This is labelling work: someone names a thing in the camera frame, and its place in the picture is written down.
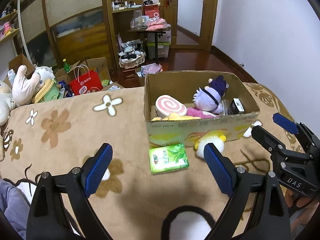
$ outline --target blue gripper pad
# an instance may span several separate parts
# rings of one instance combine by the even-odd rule
[[[112,146],[104,143],[93,157],[95,163],[92,164],[92,168],[85,177],[84,194],[87,198],[96,193],[102,177],[112,160],[112,153]]]
[[[214,177],[216,180],[220,191],[223,194],[227,194],[229,198],[231,198],[233,194],[233,187],[232,187],[232,177],[221,162],[218,155],[221,155],[221,153],[216,149],[217,154],[214,152],[214,150],[210,147],[209,144],[207,144],[204,147],[204,159]]]
[[[297,124],[295,124],[294,122],[290,121],[289,119],[287,119],[283,115],[281,115],[279,113],[275,113],[273,115],[272,119],[273,119],[274,123],[276,123],[277,125],[281,126],[287,132],[289,132],[291,134],[297,134],[298,133]]]

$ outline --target red paper bag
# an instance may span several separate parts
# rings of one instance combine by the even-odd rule
[[[79,69],[84,67],[88,69],[88,72],[79,76]],[[80,65],[80,66],[77,66],[76,68],[78,68],[78,76],[76,76],[76,72],[75,72],[76,79],[71,81],[69,84],[76,96],[82,95],[85,93],[97,92],[103,89],[103,86],[101,85],[100,78],[97,72],[93,70],[89,71],[89,68],[86,65]]]

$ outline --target das logo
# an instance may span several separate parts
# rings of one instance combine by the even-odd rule
[[[301,183],[297,183],[297,181],[293,181],[292,178],[289,178],[288,183],[290,183],[291,185],[295,186],[295,187],[300,187],[301,186]]]

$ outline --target yellow plush toy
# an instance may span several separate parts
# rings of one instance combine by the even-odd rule
[[[200,117],[193,117],[193,116],[188,116],[188,115],[178,115],[177,113],[171,113],[169,114],[168,117],[165,117],[162,119],[161,117],[155,117],[151,121],[182,121],[182,120],[196,120],[196,119],[201,119]]]
[[[208,144],[208,143],[213,143],[214,146],[219,150],[220,153],[223,152],[224,150],[224,143],[227,140],[227,138],[224,135],[221,135],[220,137],[218,136],[211,136],[211,137],[206,137],[203,139],[199,139],[196,143],[195,143],[195,150],[196,150],[196,154],[199,158],[204,159],[204,147]]]

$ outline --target jar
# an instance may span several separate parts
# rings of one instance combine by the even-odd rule
[[[115,0],[115,4],[118,4],[120,7],[124,6],[123,0]]]

